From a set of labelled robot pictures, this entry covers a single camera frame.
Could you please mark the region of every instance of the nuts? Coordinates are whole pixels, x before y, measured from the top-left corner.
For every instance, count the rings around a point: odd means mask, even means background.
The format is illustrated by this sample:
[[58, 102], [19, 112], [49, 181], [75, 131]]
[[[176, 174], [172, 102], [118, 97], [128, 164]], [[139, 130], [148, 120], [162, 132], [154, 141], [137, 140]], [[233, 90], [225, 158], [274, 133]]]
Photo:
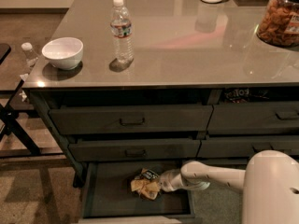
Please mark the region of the nuts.
[[270, 0], [259, 25], [257, 36], [266, 43], [292, 47], [299, 45], [299, 4], [285, 0]]

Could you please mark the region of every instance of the white bowl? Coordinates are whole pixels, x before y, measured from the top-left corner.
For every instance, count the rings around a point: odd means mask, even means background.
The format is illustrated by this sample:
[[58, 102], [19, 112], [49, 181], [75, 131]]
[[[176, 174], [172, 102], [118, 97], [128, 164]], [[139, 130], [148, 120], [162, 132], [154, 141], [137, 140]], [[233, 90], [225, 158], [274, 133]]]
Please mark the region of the white bowl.
[[41, 51], [49, 62], [60, 69], [74, 69], [82, 60], [83, 43], [74, 37], [50, 41]]

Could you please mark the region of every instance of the countertop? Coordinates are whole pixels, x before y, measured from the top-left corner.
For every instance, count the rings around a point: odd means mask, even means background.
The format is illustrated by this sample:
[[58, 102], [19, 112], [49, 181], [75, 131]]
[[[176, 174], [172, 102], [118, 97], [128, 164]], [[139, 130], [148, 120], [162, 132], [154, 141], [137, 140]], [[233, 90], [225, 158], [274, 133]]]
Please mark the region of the countertop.
[[131, 89], [140, 87], [244, 87], [299, 85], [299, 47], [265, 44], [255, 31], [264, 7], [232, 0], [125, 0], [134, 25], [135, 59], [111, 70], [112, 0], [75, 0], [53, 38], [82, 40], [82, 63], [71, 71], [43, 57], [25, 89]]

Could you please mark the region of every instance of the drawer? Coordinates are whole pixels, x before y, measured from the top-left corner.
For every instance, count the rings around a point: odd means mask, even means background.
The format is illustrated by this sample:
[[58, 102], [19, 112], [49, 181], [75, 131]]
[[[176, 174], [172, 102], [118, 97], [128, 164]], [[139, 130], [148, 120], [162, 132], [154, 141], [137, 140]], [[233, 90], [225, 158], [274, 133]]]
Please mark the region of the drawer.
[[202, 105], [68, 107], [49, 113], [60, 134], [204, 131], [212, 112]]
[[130, 181], [149, 168], [158, 175], [181, 166], [177, 161], [109, 162], [89, 165], [83, 190], [83, 219], [97, 217], [194, 217], [192, 196], [186, 190], [169, 192], [155, 201], [142, 200], [131, 192]]
[[69, 150], [76, 161], [130, 161], [195, 158], [199, 140], [151, 139], [79, 141]]
[[299, 131], [299, 102], [214, 105], [209, 134], [294, 134]]
[[202, 140], [198, 158], [250, 158], [260, 151], [271, 149], [298, 155], [299, 136], [211, 137]]

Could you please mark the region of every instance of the kitchen island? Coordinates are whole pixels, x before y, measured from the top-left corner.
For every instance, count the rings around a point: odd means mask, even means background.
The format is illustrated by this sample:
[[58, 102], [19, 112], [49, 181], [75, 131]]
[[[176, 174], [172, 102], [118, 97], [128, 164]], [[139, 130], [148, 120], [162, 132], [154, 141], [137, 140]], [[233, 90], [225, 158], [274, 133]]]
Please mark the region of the kitchen island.
[[127, 187], [117, 192], [129, 200], [122, 203], [100, 185], [117, 189], [115, 180], [143, 167], [163, 172], [189, 159], [246, 163], [265, 149], [299, 155], [299, 48], [256, 36], [264, 7], [232, 0], [125, 4], [134, 25], [128, 68], [113, 66], [112, 0], [75, 0], [53, 39], [81, 39], [82, 62], [63, 71], [41, 57], [23, 86], [71, 160], [76, 185], [85, 183], [83, 218], [192, 216], [189, 192], [153, 208], [128, 199]]

